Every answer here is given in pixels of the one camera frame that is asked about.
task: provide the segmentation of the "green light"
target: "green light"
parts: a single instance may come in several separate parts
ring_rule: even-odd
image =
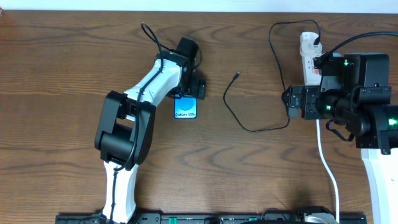
[[[390,125],[397,124],[397,120],[395,120],[395,119],[388,119],[388,124],[390,124]]]

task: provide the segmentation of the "white cable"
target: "white cable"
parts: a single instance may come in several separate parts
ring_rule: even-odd
[[[330,168],[328,166],[328,163],[326,162],[325,158],[323,157],[322,143],[321,143],[321,129],[319,128],[319,120],[318,119],[317,119],[317,138],[318,138],[319,155],[321,156],[322,163],[325,166],[326,171],[328,171],[330,179],[333,182],[333,187],[335,188],[336,221],[339,223],[340,222],[340,203],[339,203],[337,183],[336,183],[335,176],[333,175],[332,171],[330,170]]]

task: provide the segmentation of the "white wall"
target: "white wall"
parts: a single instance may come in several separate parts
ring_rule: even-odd
[[[398,0],[1,0],[37,10],[398,13]]]

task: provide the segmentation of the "wooden table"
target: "wooden table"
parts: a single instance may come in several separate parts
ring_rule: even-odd
[[[307,205],[334,210],[314,121],[297,118],[287,129],[251,134],[222,100],[240,70],[227,100],[244,125],[285,124],[267,35],[275,22],[301,19],[318,21],[325,50],[363,32],[398,31],[398,16],[376,14],[5,11],[0,18],[1,222],[53,223],[59,213],[102,208],[106,176],[94,136],[105,95],[134,86],[153,66],[157,47],[141,31],[142,21],[169,47],[182,36],[195,39],[208,85],[197,119],[174,119],[169,98],[158,107],[152,147],[137,178],[139,207],[165,213],[261,213]],[[308,30],[316,28],[308,23],[274,29],[287,85],[303,83],[299,36]],[[397,48],[397,39],[375,37],[340,52],[389,54],[396,94]],[[372,223],[360,150],[324,128],[322,141],[338,181],[341,211],[364,212]]]

